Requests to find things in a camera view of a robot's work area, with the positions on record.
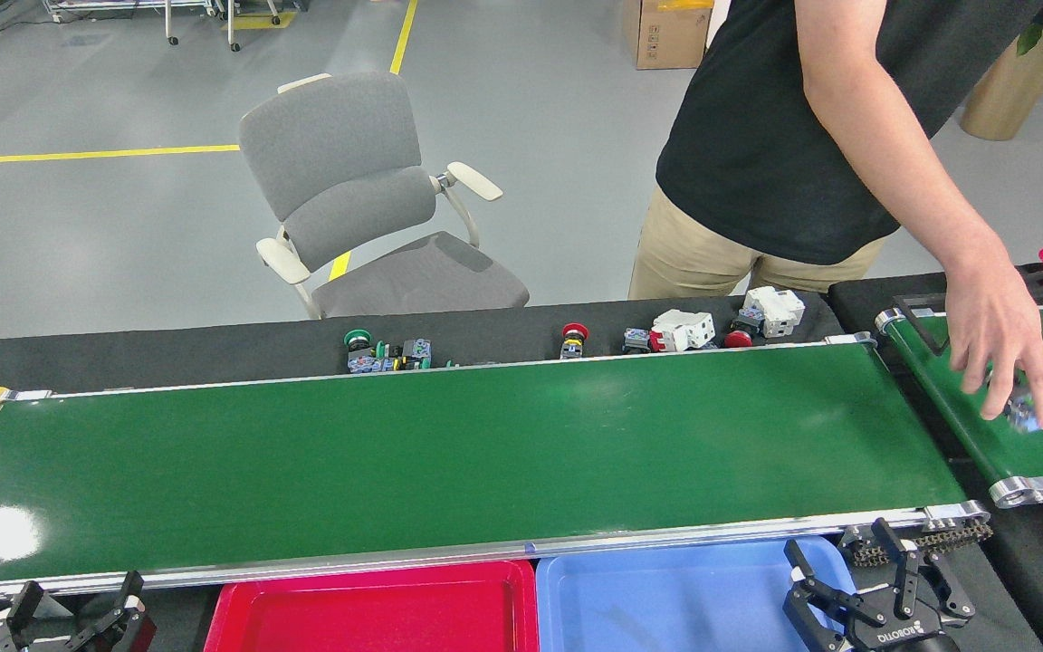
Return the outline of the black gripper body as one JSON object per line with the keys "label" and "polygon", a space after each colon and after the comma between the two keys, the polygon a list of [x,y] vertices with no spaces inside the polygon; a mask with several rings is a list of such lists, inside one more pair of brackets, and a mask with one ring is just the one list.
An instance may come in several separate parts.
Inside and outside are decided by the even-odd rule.
{"label": "black gripper body", "polygon": [[856,622],[847,632],[847,639],[856,651],[960,651],[956,639],[931,620],[881,628]]}

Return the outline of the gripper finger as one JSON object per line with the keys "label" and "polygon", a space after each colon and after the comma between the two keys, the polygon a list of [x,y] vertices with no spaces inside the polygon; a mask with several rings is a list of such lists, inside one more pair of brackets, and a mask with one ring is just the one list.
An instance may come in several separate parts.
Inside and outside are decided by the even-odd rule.
{"label": "gripper finger", "polygon": [[941,628],[963,628],[977,614],[967,591],[959,582],[944,554],[968,538],[953,538],[948,533],[903,538],[887,520],[872,525],[875,541],[887,561],[895,566],[891,610],[895,623],[914,620],[939,623]]}
{"label": "gripper finger", "polygon": [[0,612],[0,651],[24,651],[28,647],[24,629],[34,620],[44,590],[27,581],[13,598],[11,607]]}
{"label": "gripper finger", "polygon": [[[811,565],[804,556],[798,541],[790,538],[785,544],[785,556],[793,568],[791,585],[783,604],[783,612],[791,626],[798,632],[799,639],[810,651],[845,651],[856,647],[853,636],[857,633],[857,622],[867,626],[880,626],[880,610],[868,604],[860,595],[833,589],[816,578]],[[812,614],[812,608],[844,626],[844,631],[823,626]]]}
{"label": "gripper finger", "polygon": [[142,577],[136,570],[125,575],[119,598],[79,634],[60,643],[60,651],[145,651],[146,606],[141,601]]}

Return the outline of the person's right hand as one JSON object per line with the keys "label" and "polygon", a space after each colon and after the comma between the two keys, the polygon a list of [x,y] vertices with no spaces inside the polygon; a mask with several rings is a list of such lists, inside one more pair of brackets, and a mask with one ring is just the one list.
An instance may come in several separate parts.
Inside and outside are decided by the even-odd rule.
{"label": "person's right hand", "polygon": [[951,368],[965,395],[988,387],[980,413],[1001,416],[1018,372],[1030,388],[1043,430],[1043,333],[1038,306],[997,244],[974,246],[943,259]]}

